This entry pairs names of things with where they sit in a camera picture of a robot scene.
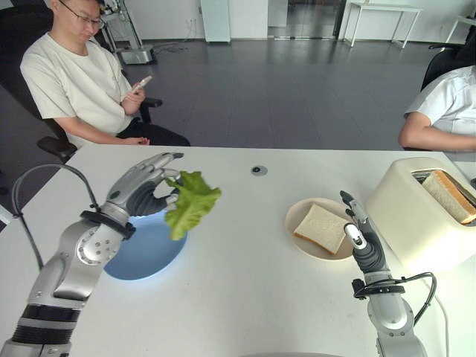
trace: dark floor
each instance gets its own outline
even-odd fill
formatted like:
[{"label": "dark floor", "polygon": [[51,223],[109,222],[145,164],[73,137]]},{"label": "dark floor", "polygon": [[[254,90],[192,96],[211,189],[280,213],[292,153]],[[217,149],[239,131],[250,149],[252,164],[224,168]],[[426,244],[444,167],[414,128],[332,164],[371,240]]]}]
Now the dark floor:
[{"label": "dark floor", "polygon": [[[409,43],[235,41],[180,44],[155,65],[126,68],[131,82],[149,74],[150,97],[164,105],[152,121],[195,146],[398,150],[402,113],[419,91],[434,51]],[[36,141],[50,135],[0,88],[0,186],[11,188],[27,168],[58,162]],[[26,203],[51,177],[25,181]],[[10,198],[0,203],[11,209]]]}]

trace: man's hand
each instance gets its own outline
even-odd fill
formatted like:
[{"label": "man's hand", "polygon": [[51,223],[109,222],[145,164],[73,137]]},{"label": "man's hand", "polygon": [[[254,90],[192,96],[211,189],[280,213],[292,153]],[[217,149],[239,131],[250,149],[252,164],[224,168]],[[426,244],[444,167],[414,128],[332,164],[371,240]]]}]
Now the man's hand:
[{"label": "man's hand", "polygon": [[137,82],[132,87],[132,90],[126,94],[125,98],[120,103],[127,115],[132,115],[137,112],[141,106],[141,103],[146,98],[146,92],[143,89],[138,89],[137,92],[134,93],[134,90],[138,84],[139,82]]},{"label": "man's hand", "polygon": [[150,145],[148,138],[125,138],[121,140],[124,145]]}]

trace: green lettuce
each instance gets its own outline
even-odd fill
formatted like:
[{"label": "green lettuce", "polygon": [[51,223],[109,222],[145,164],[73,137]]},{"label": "green lettuce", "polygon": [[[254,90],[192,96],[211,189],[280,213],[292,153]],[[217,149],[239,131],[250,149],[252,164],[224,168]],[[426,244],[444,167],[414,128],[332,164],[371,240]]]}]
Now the green lettuce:
[{"label": "green lettuce", "polygon": [[169,186],[180,191],[175,202],[176,209],[165,215],[165,222],[171,228],[171,240],[182,239],[187,231],[198,225],[200,219],[211,211],[215,201],[222,195],[219,188],[211,189],[205,183],[199,171],[181,171],[180,178],[181,184],[166,178]]}]

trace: person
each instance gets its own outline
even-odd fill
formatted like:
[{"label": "person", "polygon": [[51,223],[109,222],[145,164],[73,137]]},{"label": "person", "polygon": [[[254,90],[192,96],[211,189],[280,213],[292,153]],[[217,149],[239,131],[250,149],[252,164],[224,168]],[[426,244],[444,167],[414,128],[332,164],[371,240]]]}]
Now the person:
[{"label": "person", "polygon": [[444,151],[475,161],[476,66],[454,69],[429,83],[405,112],[403,147]]},{"label": "person", "polygon": [[190,146],[170,130],[132,119],[145,91],[134,94],[116,58],[90,40],[103,24],[99,0],[50,0],[50,8],[53,27],[26,50],[20,65],[42,118],[55,120],[77,147]]}]

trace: silver robotic arm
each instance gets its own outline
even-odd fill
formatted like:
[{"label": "silver robotic arm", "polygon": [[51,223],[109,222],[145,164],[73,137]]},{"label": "silver robotic arm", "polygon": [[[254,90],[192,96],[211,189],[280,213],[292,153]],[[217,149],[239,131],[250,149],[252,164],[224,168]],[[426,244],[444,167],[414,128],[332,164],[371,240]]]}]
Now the silver robotic arm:
[{"label": "silver robotic arm", "polygon": [[367,311],[377,330],[377,350],[381,357],[426,357],[426,351],[414,334],[414,314],[402,298],[402,286],[396,286],[387,267],[380,240],[363,207],[349,194],[341,191],[342,201],[350,207],[347,213],[355,224],[344,227],[353,244],[353,256],[364,273],[353,281],[356,298],[369,297]]},{"label": "silver robotic arm", "polygon": [[160,199],[153,193],[166,177],[179,178],[178,171],[164,166],[182,156],[164,153],[131,167],[97,212],[84,211],[80,221],[65,229],[0,357],[69,356],[71,334],[103,267],[135,230],[129,216],[159,212],[176,200],[175,191]]}]

